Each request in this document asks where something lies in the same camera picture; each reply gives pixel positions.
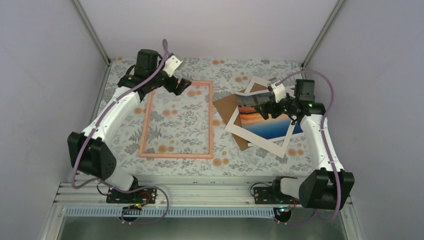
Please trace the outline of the aluminium enclosure corner post left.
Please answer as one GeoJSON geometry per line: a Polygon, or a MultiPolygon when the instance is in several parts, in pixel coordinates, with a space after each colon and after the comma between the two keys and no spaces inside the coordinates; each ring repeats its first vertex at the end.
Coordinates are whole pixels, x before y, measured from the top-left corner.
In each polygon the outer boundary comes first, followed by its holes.
{"type": "Polygon", "coordinates": [[[90,36],[90,38],[92,39],[94,45],[96,46],[98,52],[100,53],[102,59],[104,60],[104,62],[106,63],[107,66],[109,66],[111,64],[111,59],[108,57],[108,54],[103,46],[103,44],[101,43],[101,40],[98,36],[98,34],[96,33],[88,14],[86,13],[82,3],[80,0],[71,0],[71,2],[73,3],[77,14],[79,15],[79,17],[82,20],[82,23],[85,27],[85,29],[88,32],[88,35],[90,36]]]}

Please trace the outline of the sunset landscape photo print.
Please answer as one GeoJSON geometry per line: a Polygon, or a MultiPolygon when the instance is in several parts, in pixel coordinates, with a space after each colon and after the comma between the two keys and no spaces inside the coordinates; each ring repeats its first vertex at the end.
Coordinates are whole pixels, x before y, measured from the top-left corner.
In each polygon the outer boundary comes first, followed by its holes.
{"type": "Polygon", "coordinates": [[[268,90],[255,92],[238,92],[235,94],[241,126],[264,139],[270,141],[282,140],[291,126],[292,120],[285,114],[264,119],[260,114],[258,104],[268,103],[274,99],[268,90]]]}

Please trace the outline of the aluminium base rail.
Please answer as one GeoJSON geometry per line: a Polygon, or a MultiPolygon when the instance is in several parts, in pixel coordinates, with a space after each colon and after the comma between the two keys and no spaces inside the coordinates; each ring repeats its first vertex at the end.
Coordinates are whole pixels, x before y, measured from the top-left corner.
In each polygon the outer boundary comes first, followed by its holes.
{"type": "MultiPolygon", "coordinates": [[[[251,188],[246,182],[162,182],[151,197],[151,206],[165,207],[167,198],[171,207],[252,207],[259,204],[261,184],[251,188]]],[[[60,184],[55,204],[105,205],[107,186],[88,184],[74,189],[68,183],[60,184]]]]}

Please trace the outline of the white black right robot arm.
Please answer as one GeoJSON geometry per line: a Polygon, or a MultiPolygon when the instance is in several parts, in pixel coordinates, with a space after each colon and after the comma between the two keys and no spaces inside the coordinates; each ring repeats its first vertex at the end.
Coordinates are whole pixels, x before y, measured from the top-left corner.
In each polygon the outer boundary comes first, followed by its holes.
{"type": "Polygon", "coordinates": [[[269,101],[255,107],[268,119],[285,114],[300,125],[314,167],[306,177],[277,177],[272,183],[271,198],[278,204],[289,197],[300,201],[304,208],[335,210],[343,208],[355,177],[340,163],[328,129],[329,109],[315,101],[314,80],[297,79],[294,95],[290,96],[278,81],[268,84],[269,101]]]}

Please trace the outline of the floral patterned table mat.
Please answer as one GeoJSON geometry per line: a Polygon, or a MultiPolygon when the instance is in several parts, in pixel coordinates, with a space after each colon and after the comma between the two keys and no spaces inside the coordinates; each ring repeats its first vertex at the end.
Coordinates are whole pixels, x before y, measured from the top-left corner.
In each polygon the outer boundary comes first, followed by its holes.
{"type": "MultiPolygon", "coordinates": [[[[213,82],[213,99],[244,90],[251,78],[283,78],[298,71],[293,60],[185,58],[178,78],[213,82]]],[[[181,96],[161,88],[154,96],[145,151],[161,154],[206,154],[209,126],[213,127],[210,159],[139,157],[147,101],[133,107],[116,131],[110,146],[117,164],[133,175],[166,176],[302,176],[312,168],[303,135],[290,138],[283,157],[252,146],[241,150],[225,129],[217,110],[208,115],[207,87],[191,86],[181,96]]]]}

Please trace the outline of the white photo mat border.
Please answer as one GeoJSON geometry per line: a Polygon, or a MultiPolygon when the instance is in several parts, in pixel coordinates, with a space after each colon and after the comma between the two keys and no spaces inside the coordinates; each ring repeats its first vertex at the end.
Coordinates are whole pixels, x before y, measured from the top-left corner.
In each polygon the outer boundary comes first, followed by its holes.
{"type": "Polygon", "coordinates": [[[260,147],[280,158],[283,158],[285,156],[286,152],[289,149],[289,143],[292,139],[304,136],[304,133],[301,130],[300,125],[298,123],[293,125],[292,119],[291,119],[291,126],[289,127],[289,130],[287,131],[286,136],[282,140],[271,141],[261,136],[258,136],[242,128],[241,120],[239,117],[239,110],[237,106],[236,106],[236,110],[233,112],[230,122],[226,125],[225,130],[230,132],[231,134],[238,135],[244,138],[245,140],[247,140],[249,147],[252,147],[252,146],[260,147]]]}

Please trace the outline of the brown cardboard backing board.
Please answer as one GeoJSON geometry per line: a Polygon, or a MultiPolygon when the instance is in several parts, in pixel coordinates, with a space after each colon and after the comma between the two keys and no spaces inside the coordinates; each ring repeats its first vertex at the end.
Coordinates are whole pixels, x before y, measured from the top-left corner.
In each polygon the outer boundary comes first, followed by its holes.
{"type": "MultiPolygon", "coordinates": [[[[271,79],[265,80],[263,78],[253,76],[249,84],[247,85],[246,89],[241,90],[240,92],[250,93],[251,91],[266,90],[268,82],[271,82],[276,79],[277,79],[276,77],[273,77],[271,79]]],[[[227,125],[230,122],[230,119],[234,111],[236,110],[236,106],[237,106],[236,95],[232,93],[224,98],[215,100],[213,102],[213,106],[216,108],[224,124],[227,125]]],[[[232,133],[232,136],[241,151],[247,150],[249,148],[248,141],[246,139],[233,133],[232,133]]]]}

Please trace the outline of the aluminium enclosure corner post right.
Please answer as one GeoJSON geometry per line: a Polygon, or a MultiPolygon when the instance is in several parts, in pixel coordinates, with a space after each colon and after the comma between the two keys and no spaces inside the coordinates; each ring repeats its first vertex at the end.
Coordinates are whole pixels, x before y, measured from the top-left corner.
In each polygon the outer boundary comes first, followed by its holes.
{"type": "Polygon", "coordinates": [[[333,6],[330,14],[328,15],[324,25],[322,26],[321,30],[319,31],[317,37],[315,38],[312,46],[310,47],[309,51],[307,52],[301,66],[303,69],[306,69],[306,67],[309,65],[309,63],[311,62],[312,58],[315,55],[315,52],[317,51],[317,49],[319,48],[319,46],[321,45],[322,41],[324,40],[324,38],[326,37],[327,33],[329,32],[331,26],[333,25],[334,21],[336,20],[336,18],[338,17],[340,11],[342,10],[342,8],[345,5],[345,0],[337,0],[335,5],[333,6]]]}

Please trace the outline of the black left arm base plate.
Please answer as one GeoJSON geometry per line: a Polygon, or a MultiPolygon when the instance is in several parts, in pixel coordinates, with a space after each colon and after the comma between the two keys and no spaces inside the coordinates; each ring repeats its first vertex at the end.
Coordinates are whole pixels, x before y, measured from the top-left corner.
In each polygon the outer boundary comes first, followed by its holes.
{"type": "Polygon", "coordinates": [[[123,193],[115,189],[110,189],[106,196],[108,204],[154,204],[157,190],[155,188],[145,188],[133,193],[123,193]]]}

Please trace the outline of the pink wooden picture frame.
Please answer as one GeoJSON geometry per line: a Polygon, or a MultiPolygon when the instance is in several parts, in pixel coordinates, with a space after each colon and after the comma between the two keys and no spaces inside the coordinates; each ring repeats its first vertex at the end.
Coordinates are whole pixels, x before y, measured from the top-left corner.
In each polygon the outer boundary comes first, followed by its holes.
{"type": "Polygon", "coordinates": [[[213,82],[195,80],[181,95],[164,88],[149,94],[138,156],[212,159],[213,82]]]}

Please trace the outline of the aluminium enclosure corner post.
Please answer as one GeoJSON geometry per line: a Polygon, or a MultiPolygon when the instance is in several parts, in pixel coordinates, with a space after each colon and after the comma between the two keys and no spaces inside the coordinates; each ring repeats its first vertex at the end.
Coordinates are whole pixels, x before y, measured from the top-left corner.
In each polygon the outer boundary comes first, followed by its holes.
{"type": "Polygon", "coordinates": [[[336,18],[338,17],[340,11],[342,10],[342,8],[345,5],[345,0],[337,0],[335,5],[333,6],[330,14],[328,15],[324,25],[322,26],[321,30],[319,31],[317,37],[315,38],[312,46],[310,47],[309,51],[307,52],[301,66],[303,69],[306,69],[306,67],[309,65],[309,63],[311,62],[312,58],[315,55],[315,52],[317,51],[317,49],[319,48],[319,46],[321,45],[322,41],[324,40],[324,38],[326,37],[327,33],[329,32],[331,26],[333,25],[334,21],[336,20],[336,18]]]}
{"type": "Polygon", "coordinates": [[[104,62],[106,63],[107,66],[109,66],[111,64],[111,59],[108,57],[108,54],[103,46],[103,44],[101,43],[101,40],[98,36],[98,34],[96,33],[88,14],[86,13],[82,3],[80,0],[71,0],[71,2],[73,3],[77,14],[79,15],[79,17],[82,20],[82,23],[85,27],[85,29],[88,32],[88,35],[90,36],[90,38],[92,39],[94,45],[96,46],[98,52],[100,53],[102,59],[104,60],[104,62]]]}

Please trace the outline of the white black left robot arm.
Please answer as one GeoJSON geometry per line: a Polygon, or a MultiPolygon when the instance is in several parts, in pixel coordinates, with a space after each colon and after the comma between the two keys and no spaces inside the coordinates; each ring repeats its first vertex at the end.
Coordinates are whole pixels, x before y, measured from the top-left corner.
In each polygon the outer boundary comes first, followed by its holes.
{"type": "Polygon", "coordinates": [[[117,166],[109,145],[127,115],[146,95],[163,87],[179,96],[191,85],[191,81],[174,75],[182,63],[183,60],[167,51],[163,55],[150,49],[138,52],[136,63],[120,78],[99,115],[80,133],[71,132],[68,136],[73,177],[77,172],[91,175],[93,181],[119,191],[119,196],[128,203],[139,197],[136,177],[117,166]]]}

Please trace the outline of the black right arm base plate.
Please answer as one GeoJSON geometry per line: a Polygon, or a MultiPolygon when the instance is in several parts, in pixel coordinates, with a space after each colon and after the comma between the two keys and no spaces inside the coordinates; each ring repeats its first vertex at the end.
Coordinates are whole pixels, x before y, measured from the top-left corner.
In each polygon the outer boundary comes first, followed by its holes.
{"type": "Polygon", "coordinates": [[[270,186],[254,186],[251,193],[256,205],[294,205],[298,203],[296,198],[276,192],[270,186]]]}

